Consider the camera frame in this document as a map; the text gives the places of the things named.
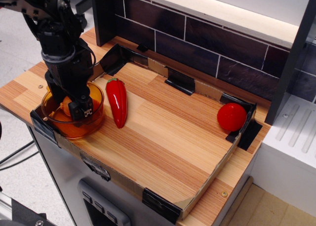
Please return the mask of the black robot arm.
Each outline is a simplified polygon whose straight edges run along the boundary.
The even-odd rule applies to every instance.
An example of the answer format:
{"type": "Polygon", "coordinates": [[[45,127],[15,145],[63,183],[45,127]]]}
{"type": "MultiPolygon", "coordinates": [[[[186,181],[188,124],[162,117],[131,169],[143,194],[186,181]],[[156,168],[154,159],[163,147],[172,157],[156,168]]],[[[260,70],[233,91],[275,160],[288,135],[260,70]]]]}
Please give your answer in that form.
{"type": "Polygon", "coordinates": [[[92,116],[94,104],[88,80],[96,58],[80,37],[82,23],[74,15],[70,0],[0,0],[1,7],[23,14],[41,45],[41,56],[48,70],[47,85],[57,103],[68,97],[73,121],[92,116]]]}

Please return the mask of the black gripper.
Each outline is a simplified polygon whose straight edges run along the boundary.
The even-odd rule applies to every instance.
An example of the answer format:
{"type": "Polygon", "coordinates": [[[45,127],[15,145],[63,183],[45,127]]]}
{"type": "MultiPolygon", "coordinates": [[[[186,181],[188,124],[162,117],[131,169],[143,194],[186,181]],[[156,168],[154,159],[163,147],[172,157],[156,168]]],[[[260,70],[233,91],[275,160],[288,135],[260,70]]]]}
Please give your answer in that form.
{"type": "Polygon", "coordinates": [[[79,38],[66,55],[41,55],[48,68],[44,77],[55,102],[62,103],[66,97],[73,101],[68,104],[73,121],[92,115],[93,101],[87,82],[93,75],[95,56],[87,43],[79,38]]]}

